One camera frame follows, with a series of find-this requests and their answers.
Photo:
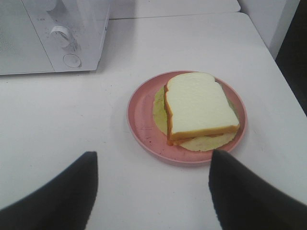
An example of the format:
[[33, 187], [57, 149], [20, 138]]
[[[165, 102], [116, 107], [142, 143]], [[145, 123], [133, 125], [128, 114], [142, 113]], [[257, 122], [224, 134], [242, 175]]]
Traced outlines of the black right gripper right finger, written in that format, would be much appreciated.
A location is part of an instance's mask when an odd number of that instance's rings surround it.
[[307, 206], [261, 179], [224, 150], [209, 172], [213, 206], [224, 230], [305, 230]]

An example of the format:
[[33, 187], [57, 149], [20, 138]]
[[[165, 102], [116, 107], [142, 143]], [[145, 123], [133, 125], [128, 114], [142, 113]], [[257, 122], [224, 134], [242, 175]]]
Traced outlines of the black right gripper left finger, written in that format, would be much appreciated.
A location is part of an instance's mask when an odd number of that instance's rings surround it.
[[47, 184], [1, 209], [2, 230], [83, 230], [98, 190], [98, 159], [85, 152]]

